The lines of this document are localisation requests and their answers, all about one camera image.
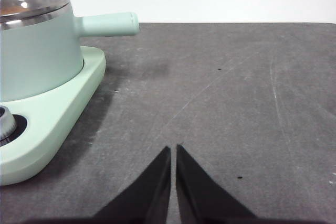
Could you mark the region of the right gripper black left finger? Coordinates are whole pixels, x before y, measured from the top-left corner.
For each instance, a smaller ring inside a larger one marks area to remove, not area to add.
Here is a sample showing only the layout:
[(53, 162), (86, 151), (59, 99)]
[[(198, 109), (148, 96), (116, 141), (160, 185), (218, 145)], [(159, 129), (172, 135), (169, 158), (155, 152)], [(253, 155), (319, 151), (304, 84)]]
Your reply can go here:
[(164, 147), (138, 178), (99, 210), (97, 223), (166, 223), (171, 191), (171, 149)]

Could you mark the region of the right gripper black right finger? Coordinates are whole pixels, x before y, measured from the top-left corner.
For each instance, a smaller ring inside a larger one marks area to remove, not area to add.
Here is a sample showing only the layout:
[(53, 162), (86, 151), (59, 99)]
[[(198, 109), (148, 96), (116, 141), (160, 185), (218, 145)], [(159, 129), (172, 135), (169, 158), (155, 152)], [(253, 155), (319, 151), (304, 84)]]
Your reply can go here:
[(182, 223), (261, 223), (214, 182), (182, 145), (176, 146), (176, 191)]

